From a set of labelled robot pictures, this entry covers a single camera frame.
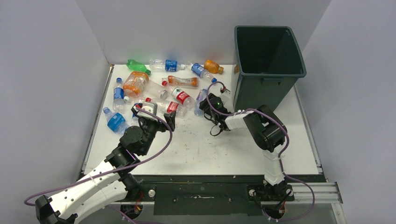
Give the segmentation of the small clear water bottle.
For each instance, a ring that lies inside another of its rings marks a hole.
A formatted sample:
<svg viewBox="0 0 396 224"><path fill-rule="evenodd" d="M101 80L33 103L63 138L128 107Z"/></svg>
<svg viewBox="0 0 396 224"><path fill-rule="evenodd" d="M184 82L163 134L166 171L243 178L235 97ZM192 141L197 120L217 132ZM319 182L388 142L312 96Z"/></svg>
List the small clear water bottle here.
<svg viewBox="0 0 396 224"><path fill-rule="evenodd" d="M195 114L196 116L203 116L204 111L201 110L201 109L199 108L199 106L200 106L200 103L201 103L203 100L206 99L207 94L208 94L208 89L207 89L207 87L206 87L206 88L203 88L203 89L201 89L201 90L199 91L199 94L198 94L198 96L197 96L197 98L196 98L196 100L195 100L195 105L194 105L194 108L193 108L193 112L194 112L194 114Z"/></svg>

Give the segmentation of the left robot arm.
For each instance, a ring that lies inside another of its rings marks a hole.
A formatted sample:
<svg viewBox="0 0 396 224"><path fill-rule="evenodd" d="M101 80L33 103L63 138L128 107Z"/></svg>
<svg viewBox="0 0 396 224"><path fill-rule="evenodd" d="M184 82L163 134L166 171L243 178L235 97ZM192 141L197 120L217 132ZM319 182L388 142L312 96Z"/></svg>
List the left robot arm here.
<svg viewBox="0 0 396 224"><path fill-rule="evenodd" d="M80 183L52 196L35 201L36 217L41 224L77 224L88 215L112 202L139 196L140 185L131 171L139 155L146 155L157 132L175 130L175 113L164 115L166 123L140 117L139 126L128 127L118 146Z"/></svg>

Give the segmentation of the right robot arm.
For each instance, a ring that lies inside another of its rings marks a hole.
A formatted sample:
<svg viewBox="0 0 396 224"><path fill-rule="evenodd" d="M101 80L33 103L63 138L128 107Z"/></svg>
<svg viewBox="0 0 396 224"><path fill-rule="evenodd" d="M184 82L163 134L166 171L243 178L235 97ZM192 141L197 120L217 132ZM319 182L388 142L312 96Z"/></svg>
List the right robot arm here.
<svg viewBox="0 0 396 224"><path fill-rule="evenodd" d="M280 152L288 146L285 125L265 105L232 113L220 97L200 102L202 116L193 111L176 116L166 159L168 175L261 175L264 194L276 200L285 179Z"/></svg>

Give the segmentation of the large Pepsi bottle blue cap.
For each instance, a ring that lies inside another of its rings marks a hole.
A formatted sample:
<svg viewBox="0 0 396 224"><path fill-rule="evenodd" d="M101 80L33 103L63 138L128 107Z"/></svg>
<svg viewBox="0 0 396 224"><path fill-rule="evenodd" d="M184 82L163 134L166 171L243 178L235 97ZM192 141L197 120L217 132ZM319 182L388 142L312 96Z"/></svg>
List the large Pepsi bottle blue cap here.
<svg viewBox="0 0 396 224"><path fill-rule="evenodd" d="M131 126L139 126L139 118L136 116L138 111L136 110L136 108L141 108L141 107L142 107L142 103L135 103L131 108L132 111Z"/></svg>

